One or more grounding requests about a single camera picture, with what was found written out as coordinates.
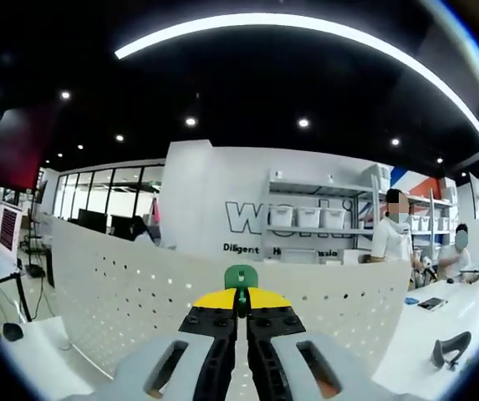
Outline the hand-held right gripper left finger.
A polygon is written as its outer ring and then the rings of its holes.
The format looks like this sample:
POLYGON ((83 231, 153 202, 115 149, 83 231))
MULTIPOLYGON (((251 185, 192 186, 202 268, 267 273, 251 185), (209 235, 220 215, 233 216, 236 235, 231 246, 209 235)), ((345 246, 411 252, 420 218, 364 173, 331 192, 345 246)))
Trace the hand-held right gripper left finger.
POLYGON ((223 400, 236 365, 237 289, 199 298, 178 332, 144 343, 119 363, 93 400, 223 400))

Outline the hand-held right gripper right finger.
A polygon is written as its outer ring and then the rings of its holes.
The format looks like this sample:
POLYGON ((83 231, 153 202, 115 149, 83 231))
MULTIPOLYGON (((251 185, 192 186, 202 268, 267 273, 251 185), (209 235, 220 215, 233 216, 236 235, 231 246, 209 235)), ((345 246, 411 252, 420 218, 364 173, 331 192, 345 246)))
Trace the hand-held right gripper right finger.
POLYGON ((283 296, 249 287, 248 366, 261 400, 413 400, 375 383, 331 337, 306 330, 283 296))

